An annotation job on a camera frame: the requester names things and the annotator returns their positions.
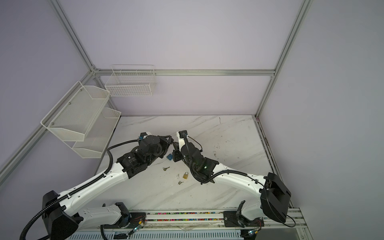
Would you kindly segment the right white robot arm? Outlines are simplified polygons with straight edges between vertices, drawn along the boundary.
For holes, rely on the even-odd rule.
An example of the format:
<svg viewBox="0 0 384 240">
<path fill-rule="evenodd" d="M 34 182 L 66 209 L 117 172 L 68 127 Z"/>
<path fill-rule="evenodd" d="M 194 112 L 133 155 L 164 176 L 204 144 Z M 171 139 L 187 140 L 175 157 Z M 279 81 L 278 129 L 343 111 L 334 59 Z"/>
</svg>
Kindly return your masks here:
<svg viewBox="0 0 384 240">
<path fill-rule="evenodd" d="M 174 144 L 174 160 L 183 161 L 196 181 L 201 185 L 228 185 L 256 198 L 249 203 L 241 201 L 235 212 L 235 225 L 244 228 L 256 219 L 268 217 L 286 227 L 295 226 L 286 223 L 287 219 L 292 219 L 288 216 L 291 192 L 276 174 L 252 175 L 229 168 L 204 157 L 202 149 L 196 148 L 185 133 L 180 134 L 178 143 Z"/>
</svg>

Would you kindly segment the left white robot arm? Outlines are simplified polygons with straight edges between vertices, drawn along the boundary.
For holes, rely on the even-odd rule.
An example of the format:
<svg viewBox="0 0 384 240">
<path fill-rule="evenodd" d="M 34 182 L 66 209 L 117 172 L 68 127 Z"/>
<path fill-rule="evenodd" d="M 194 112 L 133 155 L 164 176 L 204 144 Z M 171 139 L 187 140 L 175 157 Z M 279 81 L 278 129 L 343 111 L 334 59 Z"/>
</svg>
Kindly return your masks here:
<svg viewBox="0 0 384 240">
<path fill-rule="evenodd" d="M 143 172 L 156 159 L 163 158 L 173 142 L 171 136 L 142 133 L 135 140 L 137 146 L 117 159 L 111 153 L 115 147 L 109 147 L 110 162 L 100 174 L 59 194 L 55 191 L 45 194 L 42 213 L 39 214 L 48 232 L 45 239 L 65 240 L 76 231 L 89 227 L 124 229 L 141 225 L 145 216 L 132 217 L 122 202 L 91 209 L 85 206 L 110 188 Z"/>
</svg>

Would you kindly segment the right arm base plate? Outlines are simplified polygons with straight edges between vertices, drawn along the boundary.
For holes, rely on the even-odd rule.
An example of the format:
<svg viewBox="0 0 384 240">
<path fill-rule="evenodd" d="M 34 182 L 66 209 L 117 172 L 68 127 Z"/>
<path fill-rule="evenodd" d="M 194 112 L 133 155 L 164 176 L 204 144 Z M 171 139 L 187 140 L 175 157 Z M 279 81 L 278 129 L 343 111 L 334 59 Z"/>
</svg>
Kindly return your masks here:
<svg viewBox="0 0 384 240">
<path fill-rule="evenodd" d="M 223 215 L 224 215 L 225 227 L 248 228 L 248 227 L 264 227 L 265 226 L 263 218 L 248 220 L 237 211 L 224 211 Z"/>
</svg>

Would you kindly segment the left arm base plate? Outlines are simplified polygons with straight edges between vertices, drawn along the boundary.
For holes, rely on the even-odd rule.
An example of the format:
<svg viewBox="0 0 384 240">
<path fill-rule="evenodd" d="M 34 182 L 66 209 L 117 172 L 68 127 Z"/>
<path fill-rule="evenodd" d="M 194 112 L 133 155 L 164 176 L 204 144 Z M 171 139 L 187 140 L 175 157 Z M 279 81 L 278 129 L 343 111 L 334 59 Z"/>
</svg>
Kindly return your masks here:
<svg viewBox="0 0 384 240">
<path fill-rule="evenodd" d="M 130 212 L 130 216 L 122 216 L 113 225 L 104 225 L 104 229 L 134 229 L 139 222 L 145 222 L 147 214 L 145 212 Z"/>
</svg>

